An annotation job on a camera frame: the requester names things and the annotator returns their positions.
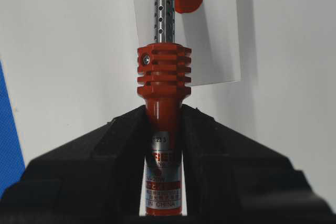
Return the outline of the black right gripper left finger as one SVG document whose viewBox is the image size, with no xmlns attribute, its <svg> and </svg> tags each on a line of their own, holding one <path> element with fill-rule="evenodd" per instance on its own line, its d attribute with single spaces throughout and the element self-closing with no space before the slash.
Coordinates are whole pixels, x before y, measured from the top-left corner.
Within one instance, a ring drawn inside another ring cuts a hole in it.
<svg viewBox="0 0 336 224">
<path fill-rule="evenodd" d="M 130 223 L 150 126 L 140 106 L 32 160 L 1 198 L 1 223 Z"/>
</svg>

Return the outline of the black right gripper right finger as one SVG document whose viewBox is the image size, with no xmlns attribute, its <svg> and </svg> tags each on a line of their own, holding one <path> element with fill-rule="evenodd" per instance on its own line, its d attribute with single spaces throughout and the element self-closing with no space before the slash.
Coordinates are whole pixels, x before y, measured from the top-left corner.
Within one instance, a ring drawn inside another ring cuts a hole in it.
<svg viewBox="0 0 336 224">
<path fill-rule="evenodd" d="M 195 223 L 335 223 L 286 156 L 187 105 L 181 135 L 187 213 Z"/>
</svg>

